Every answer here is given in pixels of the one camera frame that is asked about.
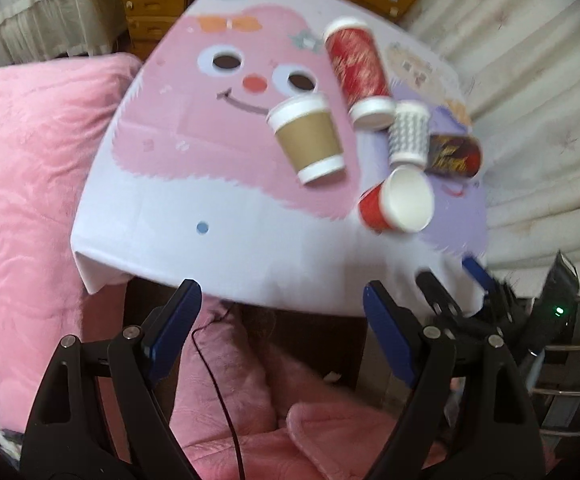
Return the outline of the small red paper cup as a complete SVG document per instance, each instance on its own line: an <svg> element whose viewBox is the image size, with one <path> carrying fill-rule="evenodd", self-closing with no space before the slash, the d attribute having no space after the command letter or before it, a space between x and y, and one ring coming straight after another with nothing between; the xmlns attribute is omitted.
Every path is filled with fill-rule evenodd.
<svg viewBox="0 0 580 480"><path fill-rule="evenodd" d="M431 222L434 192L424 172L411 165L395 168L382 182L360 197L360 221L382 233L418 233Z"/></svg>

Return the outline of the dark patterned paper cup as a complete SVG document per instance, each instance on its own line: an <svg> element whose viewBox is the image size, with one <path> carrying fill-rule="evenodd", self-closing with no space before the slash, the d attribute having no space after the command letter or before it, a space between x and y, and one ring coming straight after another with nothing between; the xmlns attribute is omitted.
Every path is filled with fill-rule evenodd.
<svg viewBox="0 0 580 480"><path fill-rule="evenodd" d="M427 172L444 178L471 179L481 169L481 145L473 136L432 134Z"/></svg>

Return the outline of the grey checkered paper cup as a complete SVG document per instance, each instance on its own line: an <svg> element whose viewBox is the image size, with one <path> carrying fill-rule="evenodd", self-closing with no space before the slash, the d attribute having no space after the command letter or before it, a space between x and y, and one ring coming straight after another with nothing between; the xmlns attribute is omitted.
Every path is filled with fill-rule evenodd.
<svg viewBox="0 0 580 480"><path fill-rule="evenodd" d="M397 101L392 125L387 133L389 162L391 167L415 165L427 166L431 114L419 101Z"/></svg>

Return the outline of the brown sleeve paper cup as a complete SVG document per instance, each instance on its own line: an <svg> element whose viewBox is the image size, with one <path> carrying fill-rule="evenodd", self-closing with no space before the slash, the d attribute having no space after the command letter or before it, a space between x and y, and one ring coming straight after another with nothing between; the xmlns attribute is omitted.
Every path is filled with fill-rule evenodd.
<svg viewBox="0 0 580 480"><path fill-rule="evenodd" d="M281 102L269 110L266 122L303 185L346 168L330 104L322 93Z"/></svg>

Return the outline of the tall red paper cup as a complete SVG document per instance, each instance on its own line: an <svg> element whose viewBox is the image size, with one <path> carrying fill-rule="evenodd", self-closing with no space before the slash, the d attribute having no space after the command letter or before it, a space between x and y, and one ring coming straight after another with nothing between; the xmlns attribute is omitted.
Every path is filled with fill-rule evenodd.
<svg viewBox="0 0 580 480"><path fill-rule="evenodd" d="M389 127L395 104L369 26L358 18L342 16L326 27L323 42L353 126L371 131Z"/></svg>

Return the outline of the cartoon printed tablecloth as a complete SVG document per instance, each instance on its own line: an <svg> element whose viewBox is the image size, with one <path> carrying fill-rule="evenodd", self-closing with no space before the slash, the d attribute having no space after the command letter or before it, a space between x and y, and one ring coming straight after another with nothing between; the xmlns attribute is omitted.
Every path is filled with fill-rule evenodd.
<svg viewBox="0 0 580 480"><path fill-rule="evenodd" d="M195 0L140 68L107 128L70 246L88 292L137 276L186 278L206 294L260 307L360 315L378 280L418 314L431 270L462 310L483 292L462 269L486 248L476 180L431 178L420 233L377 233L357 203L390 172L386 136L356 130L322 42L352 16L377 41L393 96L430 110L433 132L466 134L456 72L403 29L344 0ZM303 185L266 117L303 90L324 94L344 148L340 179Z"/></svg>

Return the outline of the pink fluffy blanket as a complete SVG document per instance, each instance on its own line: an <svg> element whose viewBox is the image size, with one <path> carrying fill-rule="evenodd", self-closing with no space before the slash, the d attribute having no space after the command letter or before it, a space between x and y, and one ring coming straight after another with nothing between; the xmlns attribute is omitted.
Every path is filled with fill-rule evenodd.
<svg viewBox="0 0 580 480"><path fill-rule="evenodd" d="M60 339L122 327L126 289L84 289L70 250L84 180L140 70L121 53L0 68L0 452L20 458ZM204 479L360 479L394 418L247 333L208 296L183 347L171 431Z"/></svg>

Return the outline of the white lace covered bed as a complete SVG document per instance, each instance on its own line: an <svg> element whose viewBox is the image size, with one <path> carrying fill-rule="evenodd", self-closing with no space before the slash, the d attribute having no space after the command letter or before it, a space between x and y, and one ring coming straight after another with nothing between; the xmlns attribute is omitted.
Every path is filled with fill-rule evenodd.
<svg viewBox="0 0 580 480"><path fill-rule="evenodd" d="M0 67L109 54L126 28L122 0L0 0Z"/></svg>

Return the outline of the metal chair frame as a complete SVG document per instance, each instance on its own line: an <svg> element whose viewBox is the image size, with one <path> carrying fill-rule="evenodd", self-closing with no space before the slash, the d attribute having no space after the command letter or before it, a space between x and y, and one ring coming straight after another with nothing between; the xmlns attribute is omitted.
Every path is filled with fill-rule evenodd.
<svg viewBox="0 0 580 480"><path fill-rule="evenodd" d="M533 403L544 445L563 456L580 438L580 279L558 252L524 326L520 372Z"/></svg>

